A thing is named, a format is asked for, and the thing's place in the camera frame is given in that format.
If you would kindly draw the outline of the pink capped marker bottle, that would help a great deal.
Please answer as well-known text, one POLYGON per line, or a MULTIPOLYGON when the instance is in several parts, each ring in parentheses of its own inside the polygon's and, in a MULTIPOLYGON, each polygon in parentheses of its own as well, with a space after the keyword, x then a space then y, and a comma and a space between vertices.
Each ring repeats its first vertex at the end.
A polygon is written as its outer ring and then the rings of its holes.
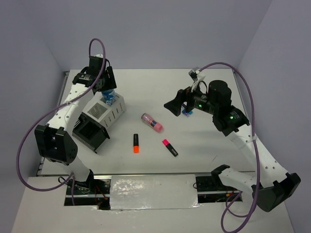
POLYGON ((149 127, 151 127, 154 131, 156 131, 157 133, 161 133, 164 128, 163 126, 155 121, 149 114, 147 113, 144 113, 142 116, 141 116, 141 120, 143 123, 145 123, 146 125, 148 125, 149 127))

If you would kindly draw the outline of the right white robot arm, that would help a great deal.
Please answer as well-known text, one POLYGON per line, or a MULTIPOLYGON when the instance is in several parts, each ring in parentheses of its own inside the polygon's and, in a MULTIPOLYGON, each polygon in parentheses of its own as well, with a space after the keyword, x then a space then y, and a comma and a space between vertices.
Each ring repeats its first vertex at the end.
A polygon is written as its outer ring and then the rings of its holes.
POLYGON ((271 155, 260 139, 252 134, 252 127, 244 113, 232 105, 231 89, 220 80, 211 81, 207 93, 200 88, 180 89, 176 97, 164 107, 175 116, 181 114, 182 104, 186 111, 201 110, 212 115, 216 129, 224 134, 245 156, 257 171, 256 177, 238 172, 228 165, 221 165, 211 172, 211 184, 217 190, 233 187, 252 195, 257 206, 270 212, 292 196, 301 179, 296 173, 289 173, 271 155))

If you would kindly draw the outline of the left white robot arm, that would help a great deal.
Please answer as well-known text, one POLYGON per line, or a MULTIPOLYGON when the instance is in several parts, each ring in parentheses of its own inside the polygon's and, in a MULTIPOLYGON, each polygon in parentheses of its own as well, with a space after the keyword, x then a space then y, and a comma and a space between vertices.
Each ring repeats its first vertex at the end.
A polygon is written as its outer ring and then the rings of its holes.
POLYGON ((89 65, 78 73, 70 92, 46 125, 37 125, 35 138, 39 153, 50 162, 61 165, 68 174, 73 174, 78 188, 85 194, 95 189, 93 172, 78 157, 78 146, 72 139, 75 125, 85 106, 96 92, 116 88, 111 66, 104 55, 90 56, 89 65))

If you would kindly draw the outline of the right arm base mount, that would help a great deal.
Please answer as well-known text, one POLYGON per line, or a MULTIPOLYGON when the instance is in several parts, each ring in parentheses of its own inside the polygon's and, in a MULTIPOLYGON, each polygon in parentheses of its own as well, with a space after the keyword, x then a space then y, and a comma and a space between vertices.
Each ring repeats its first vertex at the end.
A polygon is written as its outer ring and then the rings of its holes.
POLYGON ((197 191, 199 203, 225 202, 227 198, 239 193, 234 187, 225 186, 221 183, 218 175, 225 168, 230 168, 230 166, 221 165, 214 169, 210 175, 195 177, 195 183, 192 187, 197 191))

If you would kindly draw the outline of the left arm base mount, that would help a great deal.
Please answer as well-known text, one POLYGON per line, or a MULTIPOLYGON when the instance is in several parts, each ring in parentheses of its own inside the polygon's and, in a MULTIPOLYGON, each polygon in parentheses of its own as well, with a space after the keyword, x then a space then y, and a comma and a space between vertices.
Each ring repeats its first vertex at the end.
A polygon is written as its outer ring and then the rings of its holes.
POLYGON ((98 210, 110 210, 111 179, 94 179, 89 188, 83 187, 72 180, 66 182, 64 206, 93 206, 98 210))

